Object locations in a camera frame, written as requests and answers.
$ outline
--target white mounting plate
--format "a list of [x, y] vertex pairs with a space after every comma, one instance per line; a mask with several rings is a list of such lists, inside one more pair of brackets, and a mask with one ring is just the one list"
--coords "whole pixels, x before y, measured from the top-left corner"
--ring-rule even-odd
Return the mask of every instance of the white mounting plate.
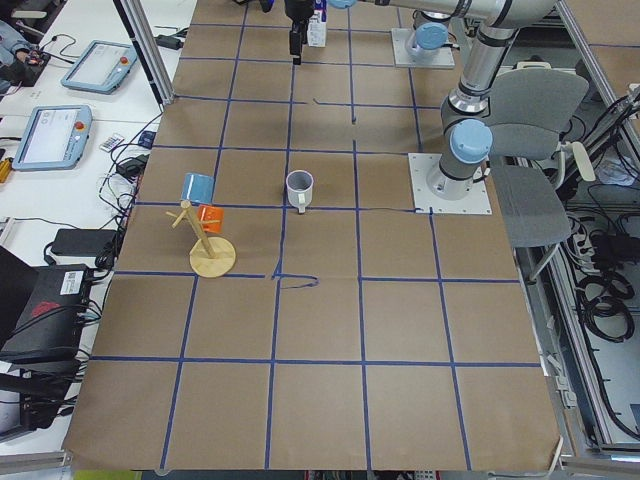
[[[439, 153], [410, 153], [413, 204], [418, 211], [429, 213], [455, 213], [460, 215], [491, 215], [491, 204], [484, 182], [474, 183], [469, 194], [461, 200], [445, 200], [427, 186], [427, 173], [440, 161]], [[474, 177], [482, 175], [480, 167]]]
[[415, 67], [415, 68], [434, 68], [451, 70], [456, 66], [453, 60], [451, 48], [443, 47], [435, 50], [433, 53], [424, 55], [415, 59], [409, 55], [405, 48], [405, 43], [409, 35], [410, 28], [392, 28], [391, 43], [393, 44], [393, 56], [396, 67]]

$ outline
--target wooden surface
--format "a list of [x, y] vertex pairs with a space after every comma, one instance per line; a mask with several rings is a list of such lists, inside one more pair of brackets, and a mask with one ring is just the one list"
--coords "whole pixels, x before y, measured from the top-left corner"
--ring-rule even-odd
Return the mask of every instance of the wooden surface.
[[[79, 468], [548, 467], [495, 198], [493, 216], [412, 211], [407, 153], [441, 151], [461, 67], [392, 66], [410, 13], [331, 10], [327, 48], [293, 67], [282, 2], [199, 2], [66, 439]], [[284, 194], [298, 168], [305, 215]], [[187, 172], [216, 178], [222, 278], [193, 274], [193, 233], [164, 213]]]

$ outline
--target chair seat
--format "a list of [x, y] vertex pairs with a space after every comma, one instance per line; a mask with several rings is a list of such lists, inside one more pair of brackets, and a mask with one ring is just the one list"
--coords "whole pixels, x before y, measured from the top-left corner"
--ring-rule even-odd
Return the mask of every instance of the chair seat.
[[541, 247], [569, 238], [571, 225], [562, 202], [540, 170], [492, 165], [491, 175], [512, 247]]

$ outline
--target gray chair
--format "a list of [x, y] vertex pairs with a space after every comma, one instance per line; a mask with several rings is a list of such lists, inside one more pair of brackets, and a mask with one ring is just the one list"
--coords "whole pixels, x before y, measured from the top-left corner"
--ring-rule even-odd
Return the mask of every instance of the gray chair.
[[[582, 77], [550, 68], [513, 70], [496, 78], [490, 114], [483, 118], [494, 137], [489, 154], [507, 234], [513, 248], [548, 247], [529, 280], [537, 278], [561, 242], [571, 235], [564, 207], [555, 193], [562, 183], [569, 150], [585, 180], [591, 163], [580, 144], [559, 145], [562, 129], [575, 113], [589, 84]], [[540, 169], [504, 165], [496, 157], [545, 160], [560, 150], [556, 185]]]

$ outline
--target chair backrest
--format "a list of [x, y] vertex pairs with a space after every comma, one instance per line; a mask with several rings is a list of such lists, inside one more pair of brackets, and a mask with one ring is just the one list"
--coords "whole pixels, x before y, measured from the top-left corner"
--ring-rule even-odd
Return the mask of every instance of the chair backrest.
[[489, 95], [490, 155], [549, 158], [560, 132], [582, 101], [589, 83], [548, 68], [513, 70], [496, 78]]

